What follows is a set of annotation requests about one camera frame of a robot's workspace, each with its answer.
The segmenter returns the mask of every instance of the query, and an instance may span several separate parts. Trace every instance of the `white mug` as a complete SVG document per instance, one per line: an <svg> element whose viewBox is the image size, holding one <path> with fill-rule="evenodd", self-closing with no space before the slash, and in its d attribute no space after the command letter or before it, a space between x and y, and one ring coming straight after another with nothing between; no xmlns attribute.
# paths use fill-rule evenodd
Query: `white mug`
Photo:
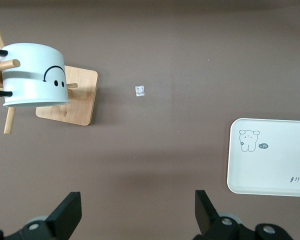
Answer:
<svg viewBox="0 0 300 240"><path fill-rule="evenodd" d="M20 66L2 71L7 107L45 107L68 104L65 62L62 54L49 46L15 43L0 50L0 61L17 59Z"/></svg>

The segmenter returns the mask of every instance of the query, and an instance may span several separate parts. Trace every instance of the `brown surface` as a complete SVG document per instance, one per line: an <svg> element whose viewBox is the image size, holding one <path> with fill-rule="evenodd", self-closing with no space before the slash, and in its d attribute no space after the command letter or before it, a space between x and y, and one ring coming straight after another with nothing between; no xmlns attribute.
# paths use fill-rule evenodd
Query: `brown surface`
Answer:
<svg viewBox="0 0 300 240"><path fill-rule="evenodd" d="M92 121L98 73L88 69L65 66L65 76L67 86L68 84L76 85L75 89L68 89L70 103L37 107L35 114L44 119L87 126Z"/></svg>
<svg viewBox="0 0 300 240"><path fill-rule="evenodd" d="M52 46L100 76L90 126L18 109L13 133L0 128L6 234L81 191L73 240L190 240L205 189L247 227L274 223L300 240L300 197L226 184L235 119L300 120L300 1L13 2L0 1L6 44Z"/></svg>

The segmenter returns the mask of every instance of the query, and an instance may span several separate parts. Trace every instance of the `plastic tray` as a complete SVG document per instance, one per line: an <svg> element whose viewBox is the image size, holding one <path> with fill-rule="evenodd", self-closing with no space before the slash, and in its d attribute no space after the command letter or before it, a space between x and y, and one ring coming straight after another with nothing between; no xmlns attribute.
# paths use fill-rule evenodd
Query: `plastic tray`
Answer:
<svg viewBox="0 0 300 240"><path fill-rule="evenodd" d="M237 194L300 197L300 121L233 122L227 185Z"/></svg>

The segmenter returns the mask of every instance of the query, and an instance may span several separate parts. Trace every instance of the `wooden base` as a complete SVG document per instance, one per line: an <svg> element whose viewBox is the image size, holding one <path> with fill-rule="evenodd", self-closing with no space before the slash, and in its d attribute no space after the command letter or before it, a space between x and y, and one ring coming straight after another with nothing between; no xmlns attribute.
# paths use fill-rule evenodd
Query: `wooden base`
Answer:
<svg viewBox="0 0 300 240"><path fill-rule="evenodd" d="M68 89L70 103L59 106L37 107L35 114L44 119L87 126L91 123L98 86L96 71L65 66L67 84L78 84Z"/></svg>

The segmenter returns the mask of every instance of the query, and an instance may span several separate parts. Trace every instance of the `mug rack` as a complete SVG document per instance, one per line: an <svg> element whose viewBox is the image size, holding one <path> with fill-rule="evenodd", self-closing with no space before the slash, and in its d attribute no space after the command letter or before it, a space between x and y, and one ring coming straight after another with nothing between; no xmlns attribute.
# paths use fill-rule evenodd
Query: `mug rack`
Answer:
<svg viewBox="0 0 300 240"><path fill-rule="evenodd" d="M5 46L0 33L0 49ZM17 68L22 64L17 59L0 62L0 89L3 88L2 70ZM36 116L64 123L88 126L91 123L99 74L96 71L65 66L69 104L37 107ZM11 134L16 109L8 107L4 134Z"/></svg>

